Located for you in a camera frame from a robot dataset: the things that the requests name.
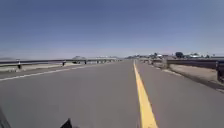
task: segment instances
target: road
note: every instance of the road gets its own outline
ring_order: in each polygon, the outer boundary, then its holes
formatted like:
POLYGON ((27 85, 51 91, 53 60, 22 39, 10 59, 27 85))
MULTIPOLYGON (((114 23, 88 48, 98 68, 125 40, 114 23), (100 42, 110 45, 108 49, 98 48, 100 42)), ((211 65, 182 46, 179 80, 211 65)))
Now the road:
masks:
POLYGON ((223 93, 132 60, 1 75, 0 106, 12 128, 224 127, 223 93))

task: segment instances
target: road marking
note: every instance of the road marking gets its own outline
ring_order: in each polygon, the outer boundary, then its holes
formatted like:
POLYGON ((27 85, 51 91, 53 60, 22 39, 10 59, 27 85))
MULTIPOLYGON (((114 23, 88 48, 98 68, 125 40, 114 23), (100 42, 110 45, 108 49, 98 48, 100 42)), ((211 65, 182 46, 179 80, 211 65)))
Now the road marking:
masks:
POLYGON ((13 80, 13 79, 19 79, 19 78, 24 78, 24 77, 30 77, 30 76, 38 76, 38 75, 42 75, 42 74, 51 74, 51 73, 69 71, 69 70, 80 69, 80 68, 94 67, 94 66, 99 66, 99 65, 91 65, 91 66, 84 66, 84 67, 75 67, 75 68, 60 69, 60 70, 54 70, 54 71, 48 71, 48 72, 41 72, 41 73, 35 73, 35 74, 29 74, 29 75, 8 77, 8 78, 0 79, 0 82, 1 81, 6 81, 6 80, 13 80))
POLYGON ((168 69, 164 69, 164 70, 162 70, 162 71, 167 72, 167 73, 170 73, 170 74, 173 74, 173 75, 176 75, 176 76, 182 76, 182 75, 180 75, 180 74, 178 74, 178 73, 175 73, 175 72, 172 72, 172 71, 170 71, 170 70, 168 70, 168 69))
POLYGON ((142 79, 138 73, 138 69, 134 63, 136 84, 138 90, 138 98, 140 104, 140 113, 141 113, 141 128, 158 128, 155 117, 152 113, 152 108, 148 95, 145 91, 142 79))

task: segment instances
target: white lane line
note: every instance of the white lane line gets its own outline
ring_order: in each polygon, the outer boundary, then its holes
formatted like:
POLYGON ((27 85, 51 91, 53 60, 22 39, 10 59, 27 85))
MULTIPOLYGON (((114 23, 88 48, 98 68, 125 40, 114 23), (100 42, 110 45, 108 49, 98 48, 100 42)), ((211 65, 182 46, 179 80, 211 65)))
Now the white lane line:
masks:
POLYGON ((176 76, 182 76, 182 75, 180 75, 180 74, 178 74, 178 73, 172 72, 172 71, 167 70, 167 69, 164 69, 164 70, 162 70, 162 71, 167 72, 167 73, 170 73, 170 74, 173 74, 173 75, 176 75, 176 76))
POLYGON ((6 80, 12 80, 12 79, 19 79, 19 78, 29 77, 29 76, 38 76, 38 75, 42 75, 42 74, 51 74, 51 73, 56 73, 56 72, 63 72, 63 71, 69 71, 69 70, 73 70, 73 69, 80 69, 80 68, 87 68, 87 67, 94 67, 94 66, 100 66, 100 65, 91 65, 91 66, 84 66, 84 67, 75 67, 75 68, 60 69, 60 70, 54 70, 54 71, 48 71, 48 72, 41 72, 41 73, 35 73, 35 74, 29 74, 29 75, 8 77, 8 78, 0 79, 0 82, 1 81, 6 81, 6 80))

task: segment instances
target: bridge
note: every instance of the bridge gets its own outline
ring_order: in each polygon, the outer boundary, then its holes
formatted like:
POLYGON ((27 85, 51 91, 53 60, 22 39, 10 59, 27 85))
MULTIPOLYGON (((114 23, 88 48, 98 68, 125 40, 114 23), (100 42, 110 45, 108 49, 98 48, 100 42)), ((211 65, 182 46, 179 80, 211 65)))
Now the bridge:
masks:
POLYGON ((0 107, 11 128, 224 126, 223 93, 138 60, 1 74, 0 107))

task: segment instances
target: asphalt road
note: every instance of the asphalt road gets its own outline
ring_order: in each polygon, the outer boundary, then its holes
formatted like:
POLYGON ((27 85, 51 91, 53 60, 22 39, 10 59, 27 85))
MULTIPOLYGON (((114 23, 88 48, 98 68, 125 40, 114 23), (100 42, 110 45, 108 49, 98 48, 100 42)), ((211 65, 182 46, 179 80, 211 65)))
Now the asphalt road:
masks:
MULTIPOLYGON (((158 127, 224 127, 224 94, 136 66, 158 127)), ((0 76, 0 106, 12 128, 59 128, 68 118, 80 128, 136 128, 138 100, 131 60, 0 76)))

